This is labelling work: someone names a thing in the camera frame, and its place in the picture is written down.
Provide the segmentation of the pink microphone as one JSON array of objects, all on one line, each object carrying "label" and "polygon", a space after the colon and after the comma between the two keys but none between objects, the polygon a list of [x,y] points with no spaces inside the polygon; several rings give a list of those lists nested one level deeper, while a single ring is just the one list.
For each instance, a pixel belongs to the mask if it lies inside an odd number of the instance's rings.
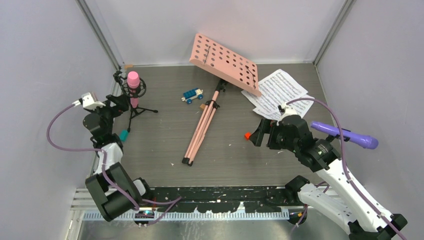
[{"label": "pink microphone", "polygon": [[159,111],[139,106],[140,98],[143,97],[147,91],[147,85],[139,74],[136,71],[130,71],[127,76],[121,76],[122,73],[121,70],[117,70],[113,74],[113,78],[115,82],[118,83],[123,95],[125,95],[129,101],[130,117],[126,132],[130,133],[132,120],[134,118],[146,111],[153,113],[158,113]]}]

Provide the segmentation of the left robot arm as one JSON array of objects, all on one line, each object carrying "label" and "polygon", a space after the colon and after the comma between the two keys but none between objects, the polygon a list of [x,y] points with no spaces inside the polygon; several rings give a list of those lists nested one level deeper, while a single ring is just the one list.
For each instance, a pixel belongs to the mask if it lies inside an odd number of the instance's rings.
[{"label": "left robot arm", "polygon": [[142,178],[132,180],[121,164],[123,142],[113,133],[115,118],[128,111],[129,100],[107,95],[101,102],[92,92],[81,96],[82,107],[89,112],[83,126],[91,133],[91,142],[99,158],[92,176],[85,180],[95,205],[102,217],[110,222],[129,210],[148,207],[153,202],[153,193]]}]

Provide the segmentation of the pink music stand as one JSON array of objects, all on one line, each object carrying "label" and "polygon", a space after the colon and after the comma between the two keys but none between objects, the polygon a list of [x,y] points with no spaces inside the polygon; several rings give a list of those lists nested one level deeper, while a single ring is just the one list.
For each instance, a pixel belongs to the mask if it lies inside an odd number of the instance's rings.
[{"label": "pink music stand", "polygon": [[212,119],[220,107],[217,103],[218,96],[226,90],[226,85],[232,84],[256,97],[260,97],[262,93],[259,90],[257,63],[204,34],[195,34],[189,62],[219,78],[211,99],[205,102],[193,137],[181,161],[192,166]]}]

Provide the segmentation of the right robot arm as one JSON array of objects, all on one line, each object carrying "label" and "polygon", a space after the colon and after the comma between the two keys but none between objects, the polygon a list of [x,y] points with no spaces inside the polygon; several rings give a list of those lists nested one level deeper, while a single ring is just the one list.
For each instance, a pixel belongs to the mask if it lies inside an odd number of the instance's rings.
[{"label": "right robot arm", "polygon": [[265,134],[271,150],[287,150],[322,178],[338,194],[336,200],[298,175],[285,185],[285,198],[291,205],[301,202],[325,215],[343,229],[351,240],[390,240],[408,223],[400,213],[391,213],[376,201],[352,175],[344,170],[341,155],[327,139],[313,137],[308,123],[299,115],[281,121],[262,119],[245,138],[261,146]]}]

